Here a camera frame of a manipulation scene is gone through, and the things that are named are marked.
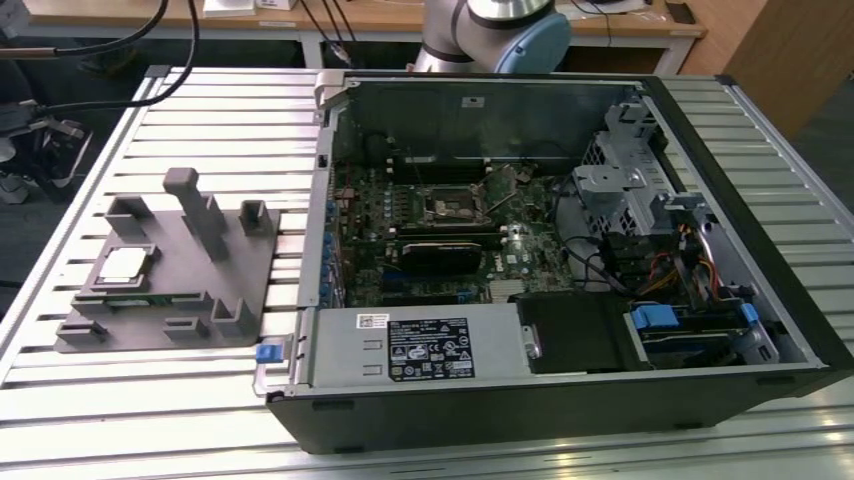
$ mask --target metal table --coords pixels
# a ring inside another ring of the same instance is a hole
[[[99,251],[117,193],[153,209],[173,166],[222,208],[282,211],[264,335],[292,331],[317,128],[313,71],[197,69],[161,104],[125,112],[0,324],[2,478],[849,478],[854,380],[711,429],[310,456],[252,393],[253,348],[61,355],[54,331]],[[144,80],[135,97],[176,74]],[[737,88],[667,86],[843,339],[854,340],[854,222]],[[692,177],[684,163],[685,185]],[[627,408],[637,408],[627,399]]]

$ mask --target motherboard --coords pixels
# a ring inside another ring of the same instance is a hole
[[[562,176],[517,162],[481,164],[473,182],[421,183],[441,178],[408,170],[334,174],[348,307],[504,303],[573,288],[550,221]]]

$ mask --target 3d printed holder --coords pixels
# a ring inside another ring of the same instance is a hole
[[[233,347],[257,341],[278,212],[262,201],[221,211],[198,174],[172,168],[162,187],[182,211],[117,196],[111,233],[58,327],[62,353]]]

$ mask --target blue tab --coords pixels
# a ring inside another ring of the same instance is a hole
[[[752,306],[752,303],[741,303],[740,305],[741,315],[747,319],[747,323],[751,325],[759,321],[759,312],[756,312],[756,307]]]
[[[284,362],[284,346],[261,344],[254,349],[254,361],[257,363]]]
[[[677,327],[679,319],[669,305],[640,305],[631,312],[635,328]]]
[[[457,290],[456,291],[456,303],[460,305],[468,301],[468,299],[473,296],[470,290]]]

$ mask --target red cable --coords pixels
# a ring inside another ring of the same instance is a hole
[[[648,277],[648,280],[652,280],[652,278],[655,277],[655,266],[657,265],[657,261],[664,257],[669,257],[669,254],[668,253],[659,253],[652,258],[652,263],[649,263],[649,277]]]

